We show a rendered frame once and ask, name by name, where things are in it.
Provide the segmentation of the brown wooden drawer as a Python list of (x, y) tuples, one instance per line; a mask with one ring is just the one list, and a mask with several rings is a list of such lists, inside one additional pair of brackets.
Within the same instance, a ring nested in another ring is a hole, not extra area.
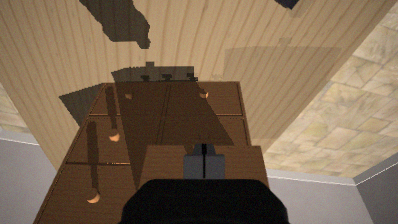
[(69, 164), (143, 166), (147, 145), (157, 145), (161, 119), (88, 119)]
[(166, 119), (162, 145), (247, 145), (243, 119)]
[[(195, 145), (148, 145), (139, 188), (152, 179), (183, 179), (183, 157)], [(261, 145), (214, 146), (225, 156), (225, 179), (255, 179), (269, 187)]]
[(105, 84), (90, 116), (162, 116), (167, 87), (167, 83)]
[(236, 83), (172, 83), (167, 116), (242, 116)]
[(38, 224), (117, 224), (141, 174), (137, 169), (64, 167)]

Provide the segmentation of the small brown wooden chest of drawers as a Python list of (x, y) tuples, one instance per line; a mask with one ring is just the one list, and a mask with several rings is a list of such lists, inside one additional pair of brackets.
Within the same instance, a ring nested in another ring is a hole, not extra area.
[[(166, 93), (166, 98), (165, 98), (165, 103), (164, 103), (164, 108), (163, 108), (163, 114), (162, 116), (90, 116), (105, 84), (162, 84), (162, 83), (167, 83), (167, 93)], [(170, 90), (171, 90), (171, 85), (172, 83), (236, 83), (237, 89), (238, 89), (238, 95), (239, 95), (239, 101), (240, 101), (240, 107), (241, 107), (241, 113), (242, 116), (167, 116), (167, 108), (168, 108), (168, 102), (169, 102), (169, 96), (170, 96)], [(245, 113), (245, 107), (244, 107), (244, 102), (243, 102), (243, 97), (242, 97), (242, 92), (241, 92), (241, 87), (240, 87), (240, 82), (239, 81), (220, 81), (220, 82), (113, 82), (113, 83), (103, 83), (100, 90), (98, 91), (91, 107), (89, 108), (48, 192), (47, 195), (37, 213), (37, 216), (33, 222), (33, 224), (38, 224), (39, 220), (44, 212), (44, 209), (50, 199), (50, 196), (57, 184), (57, 181), (64, 169), (64, 167), (68, 168), (98, 168), (98, 169), (137, 169), (137, 170), (142, 170), (143, 166), (113, 166), (113, 165), (79, 165), (79, 164), (69, 164), (68, 158), (87, 122), (88, 119), (161, 119), (161, 124), (160, 124), (160, 130), (159, 130), (159, 135), (158, 135), (158, 141), (157, 145), (162, 145), (162, 138), (163, 138), (163, 132), (164, 132), (164, 126), (165, 126), (165, 120), (166, 119), (243, 119), (243, 125), (244, 125), (244, 131), (245, 131), (245, 137), (246, 137), (246, 143), (247, 145), (251, 145), (251, 139), (250, 139), (250, 134), (249, 134), (249, 128), (248, 128), (248, 123), (247, 123), (247, 118), (246, 118), (246, 113)]]

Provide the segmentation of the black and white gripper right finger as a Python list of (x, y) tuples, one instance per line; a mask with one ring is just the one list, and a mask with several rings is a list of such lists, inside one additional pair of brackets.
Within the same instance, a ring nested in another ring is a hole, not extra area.
[(225, 156), (213, 144), (204, 144), (204, 179), (225, 179)]

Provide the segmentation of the black and white eraser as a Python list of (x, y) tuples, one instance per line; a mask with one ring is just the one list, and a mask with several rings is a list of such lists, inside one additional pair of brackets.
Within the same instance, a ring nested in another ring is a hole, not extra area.
[(292, 10), (299, 0), (277, 0), (277, 1), (288, 7), (290, 10)]

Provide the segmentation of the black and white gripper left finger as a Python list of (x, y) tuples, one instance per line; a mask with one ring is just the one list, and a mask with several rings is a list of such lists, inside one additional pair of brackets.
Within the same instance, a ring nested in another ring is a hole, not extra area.
[(183, 157), (184, 179), (204, 179), (204, 144), (195, 144), (192, 154)]

